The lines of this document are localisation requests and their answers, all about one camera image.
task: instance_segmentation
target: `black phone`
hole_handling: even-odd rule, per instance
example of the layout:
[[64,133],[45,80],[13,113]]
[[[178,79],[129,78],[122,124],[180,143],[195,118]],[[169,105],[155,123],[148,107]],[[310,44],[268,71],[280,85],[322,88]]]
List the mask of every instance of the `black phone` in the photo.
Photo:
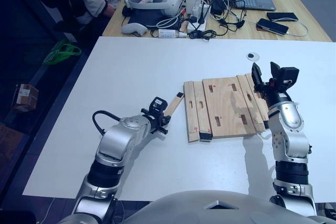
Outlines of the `black phone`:
[[298,17],[294,13],[267,13],[270,21],[280,19],[279,21],[298,21]]
[[284,25],[269,21],[264,18],[261,18],[257,22],[257,27],[262,28],[266,31],[270,31],[271,33],[282,35],[282,36],[285,35],[288,31],[288,26],[284,26]]

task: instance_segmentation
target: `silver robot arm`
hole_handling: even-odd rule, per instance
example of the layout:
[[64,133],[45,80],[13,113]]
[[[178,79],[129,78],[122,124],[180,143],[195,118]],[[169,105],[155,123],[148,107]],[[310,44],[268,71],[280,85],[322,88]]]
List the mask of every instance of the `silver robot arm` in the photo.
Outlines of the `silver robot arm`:
[[303,133],[304,121],[286,90],[295,84],[299,70],[280,68],[271,62],[273,78],[261,80],[259,67],[254,64],[252,77],[255,91],[260,92],[269,107],[268,126],[272,132],[273,154],[276,160],[274,189],[270,201],[303,216],[315,216],[312,186],[308,183],[308,154],[311,146]]
[[[134,146],[139,144],[149,133],[160,131],[167,133],[162,126],[167,125],[170,116],[164,116],[167,102],[156,97],[150,109],[142,109],[144,115],[129,118],[118,118],[106,111],[97,111],[92,119],[102,134],[99,147],[90,172],[83,179],[76,197],[72,215],[59,223],[97,224],[109,223],[113,217],[117,199],[115,194],[119,181]],[[119,124],[110,127],[106,132],[96,123],[95,116],[105,114]]]

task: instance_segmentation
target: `white plug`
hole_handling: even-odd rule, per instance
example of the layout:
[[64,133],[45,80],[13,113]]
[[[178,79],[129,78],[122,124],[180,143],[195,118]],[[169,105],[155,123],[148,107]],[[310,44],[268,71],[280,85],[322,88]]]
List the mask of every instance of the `white plug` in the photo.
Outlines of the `white plug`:
[[201,3],[201,0],[185,0],[187,14],[192,14],[193,8]]

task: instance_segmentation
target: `wooden slat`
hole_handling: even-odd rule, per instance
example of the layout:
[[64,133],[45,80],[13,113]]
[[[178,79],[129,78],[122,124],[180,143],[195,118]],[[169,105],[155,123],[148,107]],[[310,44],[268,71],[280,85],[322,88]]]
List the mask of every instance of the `wooden slat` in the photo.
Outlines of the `wooden slat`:
[[201,81],[194,81],[195,101],[198,117],[199,136],[201,140],[210,141],[212,139],[212,132],[208,116],[208,109],[205,101],[203,83]]
[[203,86],[214,138],[256,133],[236,77],[204,79]]
[[262,120],[268,121],[268,107],[267,107],[266,101],[263,98],[261,98],[260,93],[254,92],[254,83],[252,79],[252,74],[247,73],[245,76],[247,78],[248,84],[250,85],[251,92],[253,93],[253,96],[256,100]]
[[256,100],[254,98],[254,95],[251,91],[250,85],[248,84],[246,76],[237,76],[240,88],[242,90],[247,109],[250,113],[253,126],[256,129],[257,132],[263,132],[265,131],[265,125],[264,121],[261,118]]
[[172,116],[174,111],[176,110],[177,106],[180,104],[182,99],[184,98],[184,93],[179,92],[175,97],[174,100],[168,105],[167,109],[164,111],[164,116]]
[[185,110],[187,116],[188,141],[193,142],[200,139],[200,127],[198,126],[194,83],[192,81],[187,81],[184,83],[183,87],[185,96]]

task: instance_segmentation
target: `dark floor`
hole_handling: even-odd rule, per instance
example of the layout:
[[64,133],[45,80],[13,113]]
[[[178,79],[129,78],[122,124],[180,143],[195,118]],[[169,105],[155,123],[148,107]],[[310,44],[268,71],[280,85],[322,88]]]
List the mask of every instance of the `dark floor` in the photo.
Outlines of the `dark floor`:
[[[320,23],[320,25],[328,33],[329,37],[335,41],[336,40],[336,0],[301,0],[315,19]],[[57,97],[53,107],[48,113],[47,119],[41,126],[41,129],[32,145],[30,146],[27,154],[24,157],[24,160],[17,171],[15,178],[4,198],[4,201],[1,205],[3,209],[10,210],[29,210],[32,211],[37,220],[43,220],[48,207],[50,206],[52,198],[45,197],[32,197],[32,196],[23,196],[22,192],[25,188],[27,180],[35,166],[35,163],[38,159],[38,156],[44,146],[44,142],[49,135],[54,122],[57,119],[60,110],[65,103],[73,85],[75,84],[82,67],[84,66],[87,58],[82,57],[75,66],[72,74],[65,83],[62,91]],[[117,205],[117,214],[114,219],[115,223],[121,222],[124,218],[132,215],[148,202],[136,202],[136,201],[123,201],[123,205]],[[54,224],[63,217],[69,215],[72,211],[74,205],[73,199],[61,199],[57,198],[53,202],[48,217],[45,220],[44,224]]]

